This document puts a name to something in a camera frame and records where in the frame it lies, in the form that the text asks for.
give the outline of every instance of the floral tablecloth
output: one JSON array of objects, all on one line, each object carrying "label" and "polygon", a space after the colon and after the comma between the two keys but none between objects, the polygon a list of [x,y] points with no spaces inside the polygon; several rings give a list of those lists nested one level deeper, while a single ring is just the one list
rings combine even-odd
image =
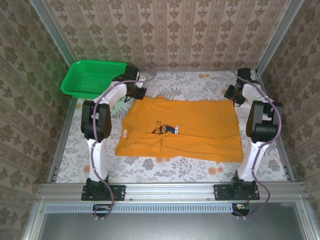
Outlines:
[{"label": "floral tablecloth", "polygon": [[[163,95],[171,100],[197,101],[222,100],[228,86],[235,84],[235,76],[229,71],[210,72],[158,72],[156,78],[144,84],[146,95]],[[83,99],[78,99],[67,138],[57,183],[84,183],[89,176],[89,148],[81,133]],[[215,162],[186,157],[121,157],[115,155],[122,119],[134,100],[118,102],[111,110],[112,131],[107,139],[105,159],[111,183],[158,182],[228,182],[239,168],[237,162]],[[248,138],[246,123],[250,107],[236,108],[242,149],[246,151]],[[286,181],[285,171],[275,143],[265,152],[259,167],[258,179],[262,181]]]}]

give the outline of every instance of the orange t-shirt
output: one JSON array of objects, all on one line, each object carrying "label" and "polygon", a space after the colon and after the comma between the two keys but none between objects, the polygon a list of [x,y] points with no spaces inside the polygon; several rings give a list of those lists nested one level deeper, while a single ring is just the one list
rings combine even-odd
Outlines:
[{"label": "orange t-shirt", "polygon": [[230,100],[179,101],[145,97],[122,121],[117,156],[242,162],[238,119]]}]

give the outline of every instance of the green plastic basket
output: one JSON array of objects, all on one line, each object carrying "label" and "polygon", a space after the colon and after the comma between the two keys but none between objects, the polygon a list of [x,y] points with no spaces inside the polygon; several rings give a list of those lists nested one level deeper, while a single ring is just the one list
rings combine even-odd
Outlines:
[{"label": "green plastic basket", "polygon": [[127,64],[116,61],[79,60],[74,62],[65,75],[61,90],[78,99],[95,99],[125,72]]}]

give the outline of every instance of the patterned wallpaper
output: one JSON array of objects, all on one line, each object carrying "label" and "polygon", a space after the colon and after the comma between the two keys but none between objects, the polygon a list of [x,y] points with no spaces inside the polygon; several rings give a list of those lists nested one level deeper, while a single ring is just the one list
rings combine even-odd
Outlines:
[{"label": "patterned wallpaper", "polygon": [[254,68],[289,0],[44,0],[74,59]]},{"label": "patterned wallpaper", "polygon": [[304,1],[262,77],[284,105],[286,151],[320,220],[320,0]]},{"label": "patterned wallpaper", "polygon": [[0,239],[19,239],[70,99],[68,66],[28,0],[0,1]]}]

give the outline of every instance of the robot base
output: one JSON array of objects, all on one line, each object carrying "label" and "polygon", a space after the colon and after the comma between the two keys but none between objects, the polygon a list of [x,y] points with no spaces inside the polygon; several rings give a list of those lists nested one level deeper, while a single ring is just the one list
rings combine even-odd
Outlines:
[{"label": "robot base", "polygon": [[243,181],[235,172],[230,184],[213,185],[214,197],[216,201],[228,200],[259,200],[259,190],[256,181]]},{"label": "robot base", "polygon": [[[115,201],[124,201],[126,196],[126,185],[110,185]],[[87,178],[86,185],[83,186],[82,201],[111,201],[111,195],[106,185],[99,181],[92,181]]]}]

